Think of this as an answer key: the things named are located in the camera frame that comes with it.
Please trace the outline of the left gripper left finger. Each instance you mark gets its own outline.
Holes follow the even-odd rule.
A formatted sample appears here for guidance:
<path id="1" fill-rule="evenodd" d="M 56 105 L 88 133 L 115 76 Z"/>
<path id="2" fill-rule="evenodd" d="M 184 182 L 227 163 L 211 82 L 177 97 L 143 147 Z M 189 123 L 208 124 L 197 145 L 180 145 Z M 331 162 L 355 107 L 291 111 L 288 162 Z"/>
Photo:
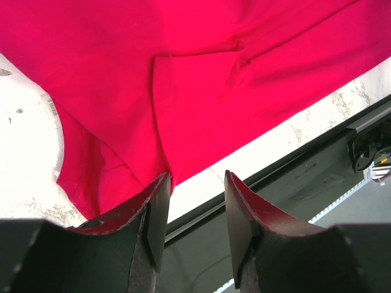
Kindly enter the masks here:
<path id="1" fill-rule="evenodd" d="M 1 221 L 2 292 L 153 292 L 161 270 L 170 176 L 79 227 Z"/>

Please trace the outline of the red t shirt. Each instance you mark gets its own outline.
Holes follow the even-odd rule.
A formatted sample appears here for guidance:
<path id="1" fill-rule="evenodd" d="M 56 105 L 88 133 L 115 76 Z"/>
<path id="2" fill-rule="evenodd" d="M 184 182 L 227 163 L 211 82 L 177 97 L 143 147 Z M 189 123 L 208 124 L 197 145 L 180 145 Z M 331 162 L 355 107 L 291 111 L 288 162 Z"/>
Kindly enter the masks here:
<path id="1" fill-rule="evenodd" d="M 92 219 L 180 184 L 390 57 L 389 1 L 2 1 L 1 53 L 52 97 Z"/>

